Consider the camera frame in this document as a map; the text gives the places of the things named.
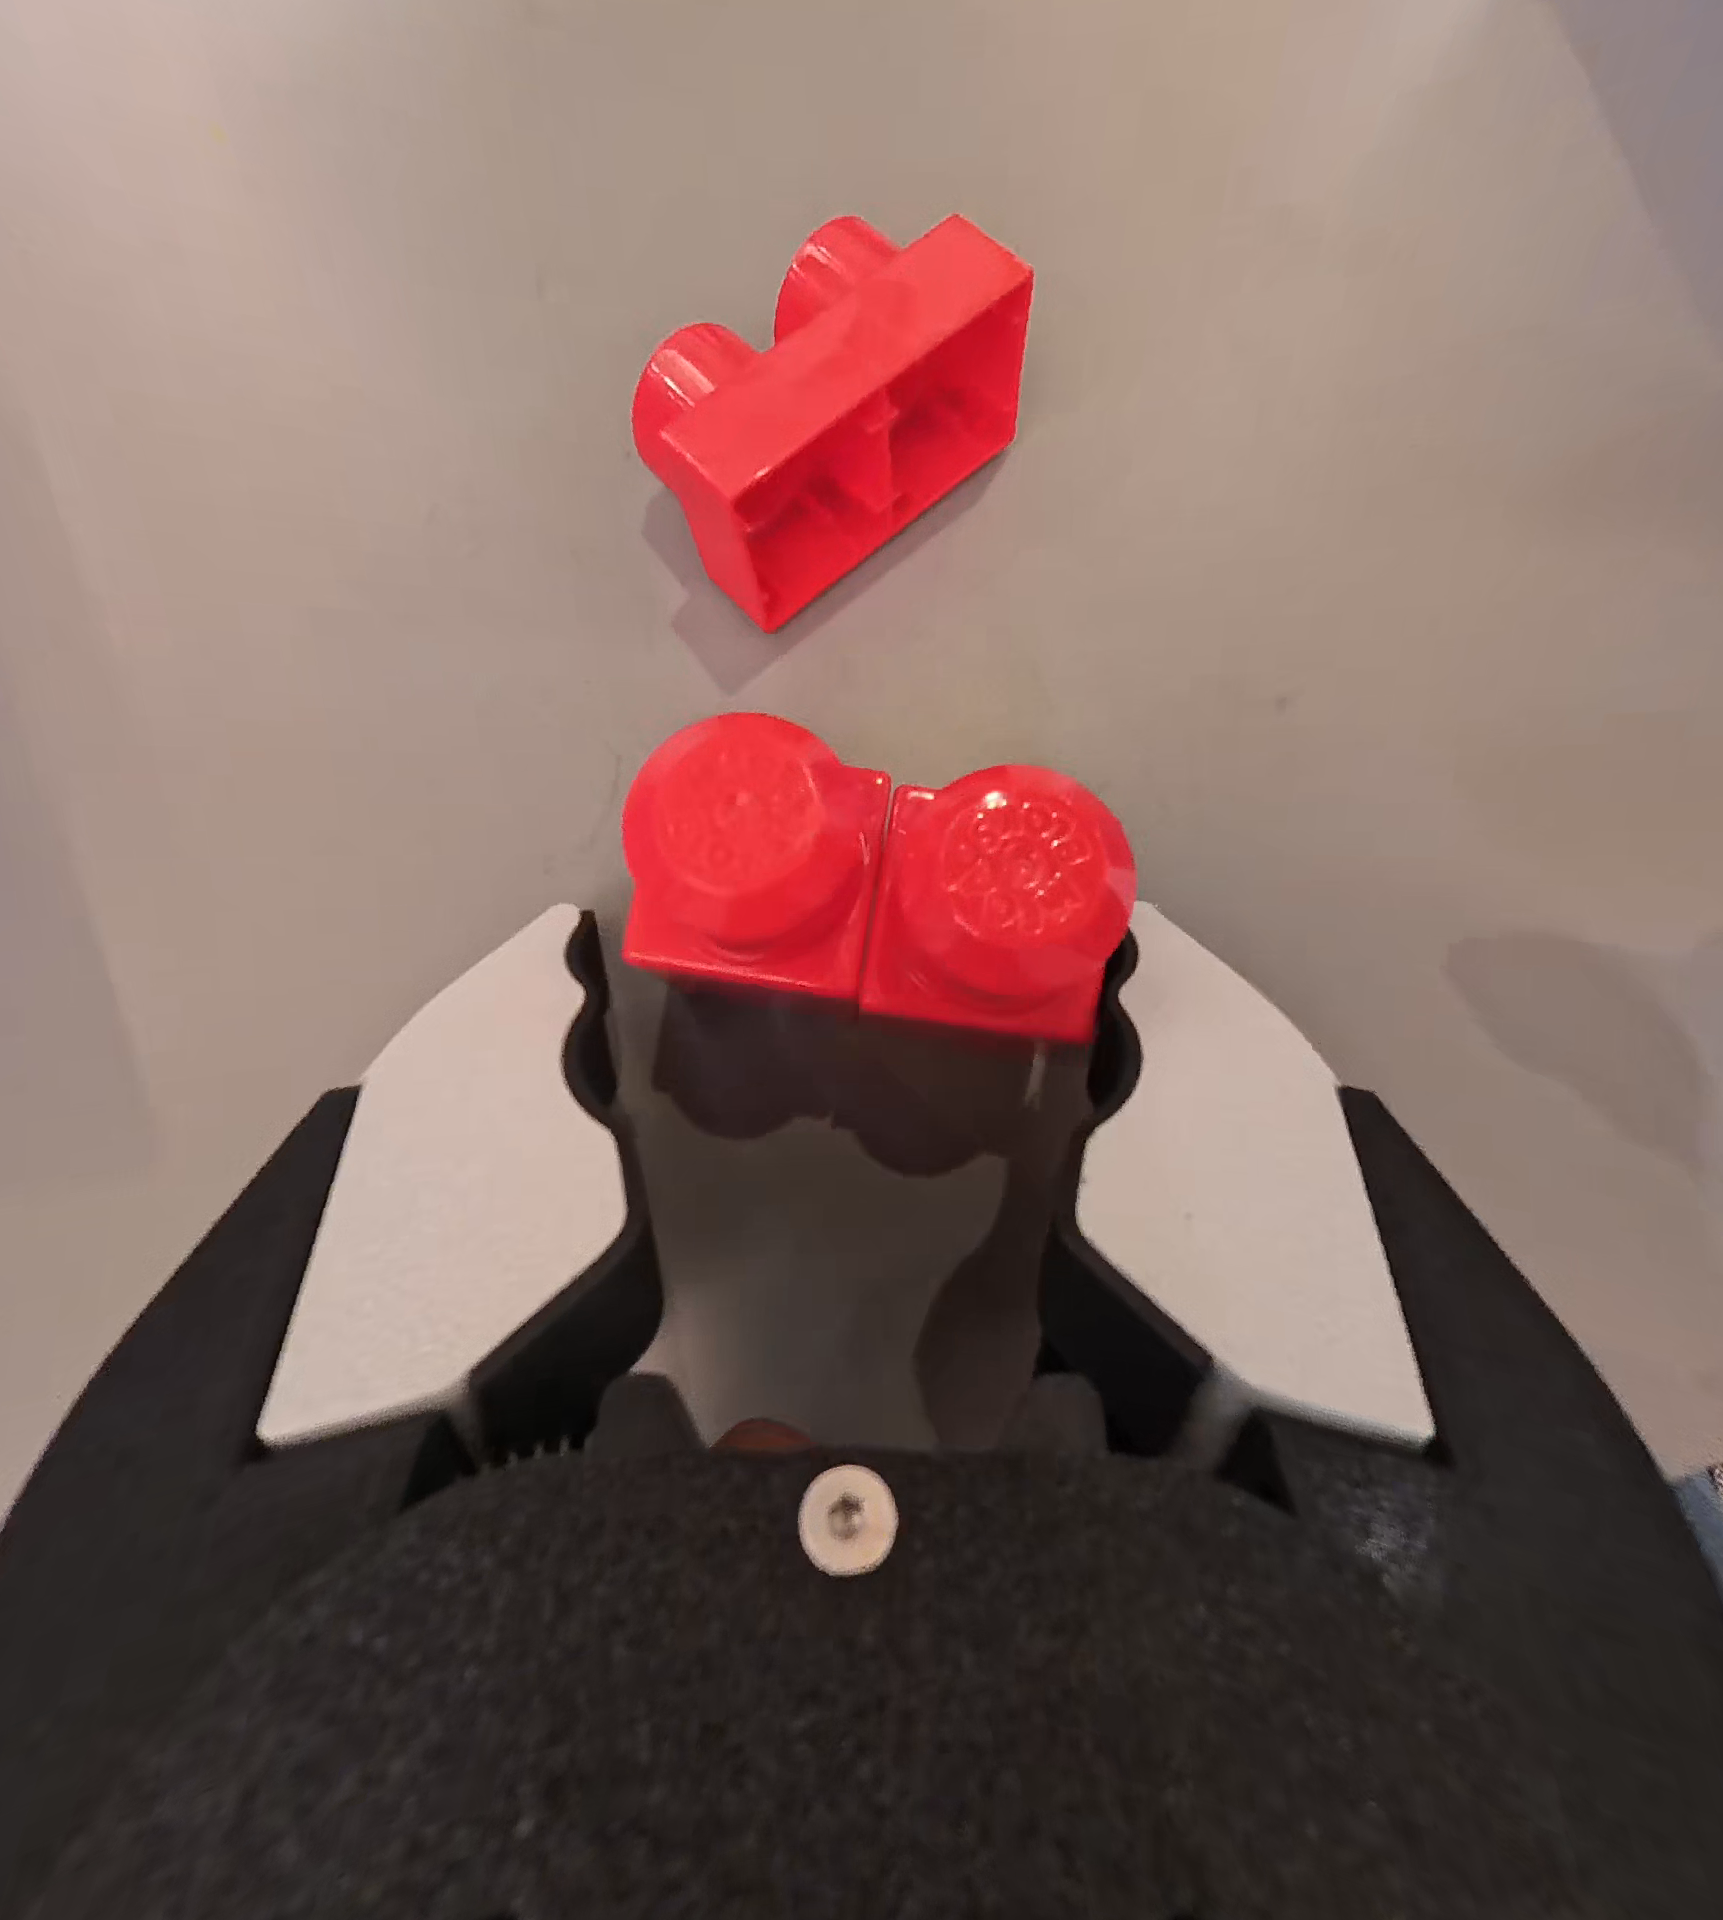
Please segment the red mega block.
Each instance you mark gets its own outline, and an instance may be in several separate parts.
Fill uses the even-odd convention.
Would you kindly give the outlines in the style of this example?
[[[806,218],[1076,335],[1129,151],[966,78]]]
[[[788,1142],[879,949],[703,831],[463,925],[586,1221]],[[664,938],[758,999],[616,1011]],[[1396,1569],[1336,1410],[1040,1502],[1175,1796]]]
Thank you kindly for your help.
[[[769,347],[714,323],[657,347],[635,448],[706,576],[761,633],[1012,446],[1033,288],[963,214],[911,243],[844,214],[797,249]]]
[[[1090,1044],[1137,905],[1114,810],[1064,773],[1001,766],[898,786],[883,831],[858,1012]]]
[[[788,719],[683,728],[625,804],[625,961],[684,988],[856,1006],[893,796],[891,773]]]

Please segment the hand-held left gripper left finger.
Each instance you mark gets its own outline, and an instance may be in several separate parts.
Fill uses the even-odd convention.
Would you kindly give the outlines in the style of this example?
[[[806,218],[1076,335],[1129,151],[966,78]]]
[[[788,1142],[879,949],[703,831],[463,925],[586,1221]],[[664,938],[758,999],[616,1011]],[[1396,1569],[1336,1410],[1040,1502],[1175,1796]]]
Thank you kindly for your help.
[[[644,1193],[601,930],[559,905],[364,1073],[256,1438],[438,1413],[479,1452],[581,1447],[657,1339]]]

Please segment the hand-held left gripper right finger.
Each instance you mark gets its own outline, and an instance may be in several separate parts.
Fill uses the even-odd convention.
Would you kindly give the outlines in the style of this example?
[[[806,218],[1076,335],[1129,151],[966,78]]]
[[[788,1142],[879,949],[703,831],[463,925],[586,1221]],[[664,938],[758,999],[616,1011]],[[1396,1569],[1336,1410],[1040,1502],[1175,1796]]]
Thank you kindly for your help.
[[[1437,1434],[1344,1088],[1241,972],[1139,900],[1041,1264],[1049,1358],[1125,1452],[1229,1452],[1283,1415]]]

